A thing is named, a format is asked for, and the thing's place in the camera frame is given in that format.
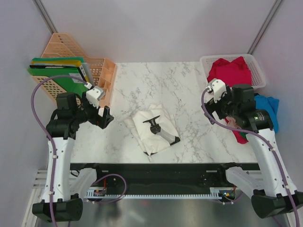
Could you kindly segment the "white t shirt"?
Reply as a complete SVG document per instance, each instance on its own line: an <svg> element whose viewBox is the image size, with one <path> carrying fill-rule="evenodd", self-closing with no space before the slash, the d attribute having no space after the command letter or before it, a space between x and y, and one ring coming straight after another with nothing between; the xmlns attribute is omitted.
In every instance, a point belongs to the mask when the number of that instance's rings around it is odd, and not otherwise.
<svg viewBox="0 0 303 227"><path fill-rule="evenodd" d="M151 156L181 141L175 119L162 104L150 105L124 120L143 152Z"/></svg>

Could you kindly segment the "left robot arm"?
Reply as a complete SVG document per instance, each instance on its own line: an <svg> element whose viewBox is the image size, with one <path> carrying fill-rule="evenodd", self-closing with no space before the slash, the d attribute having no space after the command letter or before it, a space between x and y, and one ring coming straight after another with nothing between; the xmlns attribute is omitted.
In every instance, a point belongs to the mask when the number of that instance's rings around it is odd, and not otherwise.
<svg viewBox="0 0 303 227"><path fill-rule="evenodd" d="M114 119L108 106L99 115L99 101L104 95L99 88L83 92L81 106L76 101L79 95L72 92L61 93L56 98L57 108L44 128L49 139L45 188L41 201L32 206L32 213L45 222L80 220L87 190L104 181L103 173L93 168L80 170L79 175L70 180L71 153L80 124L89 122L104 129Z"/></svg>

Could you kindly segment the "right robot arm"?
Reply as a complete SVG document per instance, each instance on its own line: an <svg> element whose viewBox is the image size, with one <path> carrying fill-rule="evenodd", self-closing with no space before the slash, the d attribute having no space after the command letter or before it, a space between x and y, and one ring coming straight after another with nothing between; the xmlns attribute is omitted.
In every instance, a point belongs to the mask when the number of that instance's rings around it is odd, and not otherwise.
<svg viewBox="0 0 303 227"><path fill-rule="evenodd" d="M217 174L222 186L230 183L237 186L250 199L255 213L260 218L293 213L296 226L300 226L298 210L303 206L303 193L291 180L276 144L274 126L269 113L257 109L253 87L238 84L229 87L220 79L208 83L203 94L213 94L208 102L202 102L202 109L211 124L228 130L231 127L219 123L219 119L231 117L236 121L236 131L242 132L254 150L262 180L256 180L238 164L228 163Z"/></svg>

